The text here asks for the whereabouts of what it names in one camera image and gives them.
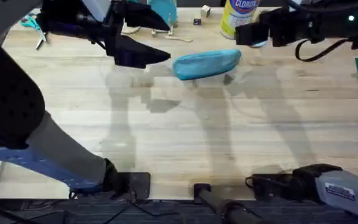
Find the clorox bottle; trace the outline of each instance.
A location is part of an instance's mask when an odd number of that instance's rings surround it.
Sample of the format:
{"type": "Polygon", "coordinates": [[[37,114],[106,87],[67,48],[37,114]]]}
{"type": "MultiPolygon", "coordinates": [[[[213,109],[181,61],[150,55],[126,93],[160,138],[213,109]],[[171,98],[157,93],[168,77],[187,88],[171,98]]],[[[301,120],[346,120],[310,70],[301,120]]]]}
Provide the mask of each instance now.
{"type": "Polygon", "coordinates": [[[226,0],[221,21],[223,36],[234,39],[237,26],[251,21],[254,12],[258,8],[260,0],[226,0]]]}

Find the black cable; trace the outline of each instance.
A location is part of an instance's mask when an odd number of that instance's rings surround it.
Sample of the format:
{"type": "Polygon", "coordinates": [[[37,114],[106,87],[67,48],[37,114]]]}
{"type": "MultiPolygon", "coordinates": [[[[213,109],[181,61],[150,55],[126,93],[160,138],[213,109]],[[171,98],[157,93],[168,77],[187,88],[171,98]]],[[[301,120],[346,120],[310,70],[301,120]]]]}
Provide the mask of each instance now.
{"type": "Polygon", "coordinates": [[[32,220],[17,216],[15,214],[11,213],[11,212],[6,211],[3,208],[0,208],[0,217],[7,218],[9,220],[15,221],[17,223],[22,223],[22,224],[39,224],[39,223],[34,222],[32,220]]]}
{"type": "Polygon", "coordinates": [[[331,46],[329,46],[327,49],[325,49],[324,51],[320,52],[318,55],[311,57],[311,58],[306,58],[306,59],[302,59],[300,57],[300,50],[301,47],[304,43],[306,43],[309,40],[304,40],[302,42],[300,42],[295,49],[295,57],[298,60],[301,60],[302,62],[314,62],[317,59],[320,59],[322,57],[324,57],[325,55],[327,55],[328,53],[332,52],[333,50],[335,50],[336,48],[338,48],[339,46],[341,46],[342,44],[346,43],[349,41],[349,39],[342,39],[337,41],[335,44],[332,44],[331,46]]]}
{"type": "Polygon", "coordinates": [[[127,205],[123,209],[121,209],[119,212],[117,212],[113,217],[111,217],[109,220],[105,221],[103,224],[108,224],[109,222],[113,221],[115,218],[117,218],[123,212],[128,210],[128,208],[130,208],[131,206],[132,206],[131,204],[127,203],[127,205]]]}
{"type": "Polygon", "coordinates": [[[247,177],[247,178],[246,178],[246,186],[247,186],[249,189],[253,189],[253,186],[251,186],[251,185],[248,184],[248,180],[251,180],[251,179],[252,179],[252,177],[247,177]]]}
{"type": "Polygon", "coordinates": [[[249,187],[249,188],[253,188],[253,186],[249,185],[248,184],[248,180],[263,180],[263,181],[266,181],[266,182],[269,182],[271,184],[275,184],[277,186],[280,186],[280,187],[288,187],[288,184],[284,184],[284,183],[281,183],[279,181],[276,181],[276,180],[272,180],[272,179],[269,179],[269,178],[263,178],[263,177],[247,177],[246,178],[246,186],[249,187]]]}
{"type": "Polygon", "coordinates": [[[312,7],[301,6],[300,4],[294,2],[293,0],[288,0],[288,5],[301,12],[317,13],[317,14],[343,12],[343,11],[347,11],[351,9],[354,10],[358,8],[358,2],[348,4],[345,6],[336,6],[336,7],[328,7],[328,8],[322,8],[322,7],[312,8],[312,7]]]}
{"type": "Polygon", "coordinates": [[[137,194],[136,194],[136,191],[133,188],[133,186],[129,185],[128,189],[129,189],[129,200],[127,201],[127,206],[125,206],[117,214],[115,214],[109,220],[105,221],[103,224],[108,224],[109,222],[113,221],[115,218],[117,218],[120,214],[122,214],[123,212],[128,210],[128,208],[130,208],[130,207],[135,207],[136,209],[140,210],[141,212],[143,212],[143,213],[145,213],[147,215],[150,215],[151,217],[155,217],[155,218],[172,216],[172,215],[179,215],[181,217],[180,221],[182,222],[182,224],[186,224],[186,217],[181,212],[174,211],[174,212],[165,212],[165,213],[160,213],[160,214],[153,214],[153,213],[147,211],[146,209],[142,208],[140,205],[136,204],[137,194]]]}
{"type": "Polygon", "coordinates": [[[135,203],[132,203],[132,202],[129,202],[133,207],[137,208],[138,210],[140,210],[141,212],[145,213],[145,214],[148,214],[150,215],[151,217],[167,217],[167,216],[172,216],[172,215],[179,215],[181,217],[181,222],[182,224],[186,224],[186,218],[185,216],[178,212],[178,211],[174,211],[174,212],[165,212],[165,213],[160,213],[160,214],[153,214],[149,211],[147,211],[146,209],[140,207],[139,205],[135,204],[135,203]]]}
{"type": "Polygon", "coordinates": [[[34,206],[34,204],[30,204],[29,207],[27,207],[26,209],[23,209],[22,211],[39,211],[39,210],[45,210],[47,208],[50,208],[50,207],[53,207],[59,203],[62,203],[62,202],[65,202],[66,200],[65,199],[62,199],[62,200],[55,200],[55,201],[44,201],[40,204],[37,204],[36,206],[34,206]]]}

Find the wooden tabletop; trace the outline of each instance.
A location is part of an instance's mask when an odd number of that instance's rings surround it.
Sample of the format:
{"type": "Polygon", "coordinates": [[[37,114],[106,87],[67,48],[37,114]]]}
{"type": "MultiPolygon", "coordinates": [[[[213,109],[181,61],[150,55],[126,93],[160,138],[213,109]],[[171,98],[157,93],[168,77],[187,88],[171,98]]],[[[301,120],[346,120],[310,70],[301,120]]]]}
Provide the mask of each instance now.
{"type": "MultiPolygon", "coordinates": [[[[251,49],[224,38],[223,9],[194,26],[197,11],[178,9],[175,35],[192,43],[153,38],[150,29],[131,35],[172,55],[145,70],[114,66],[87,40],[49,35],[50,44],[36,51],[38,34],[21,26],[3,47],[38,84],[47,110],[69,135],[119,171],[152,174],[151,198],[190,198],[198,182],[227,197],[251,198],[246,176],[308,164],[358,174],[358,50],[346,44],[303,63],[294,56],[296,44],[251,49]],[[175,58],[221,49],[242,51],[233,71],[186,82],[173,75],[175,58]]],[[[310,57],[334,41],[306,44],[301,54],[310,57]]],[[[0,180],[0,198],[67,193],[65,184],[12,164],[0,180]]]]}

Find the scissors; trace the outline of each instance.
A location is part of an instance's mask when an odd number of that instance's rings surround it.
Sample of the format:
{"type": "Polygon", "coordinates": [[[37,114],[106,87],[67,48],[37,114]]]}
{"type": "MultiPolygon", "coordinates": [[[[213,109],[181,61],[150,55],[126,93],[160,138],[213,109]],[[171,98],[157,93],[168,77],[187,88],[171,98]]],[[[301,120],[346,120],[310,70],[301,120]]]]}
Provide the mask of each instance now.
{"type": "Polygon", "coordinates": [[[36,16],[34,13],[30,12],[28,15],[25,16],[22,20],[20,20],[20,24],[24,27],[31,27],[35,29],[40,34],[40,40],[37,43],[37,46],[35,49],[39,49],[39,47],[42,45],[43,42],[48,42],[47,35],[44,33],[41,29],[41,27],[38,25],[37,21],[34,19],[34,16],[36,16]]]}

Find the wooden block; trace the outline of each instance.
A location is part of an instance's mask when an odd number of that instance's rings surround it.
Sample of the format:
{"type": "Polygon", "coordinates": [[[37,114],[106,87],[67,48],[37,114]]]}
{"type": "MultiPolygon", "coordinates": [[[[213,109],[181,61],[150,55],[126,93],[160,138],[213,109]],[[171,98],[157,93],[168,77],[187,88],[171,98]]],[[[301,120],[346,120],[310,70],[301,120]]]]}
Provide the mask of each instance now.
{"type": "Polygon", "coordinates": [[[201,8],[201,15],[202,15],[204,18],[207,18],[210,14],[211,14],[211,7],[209,7],[209,6],[207,6],[207,5],[204,5],[204,6],[201,8]]]}

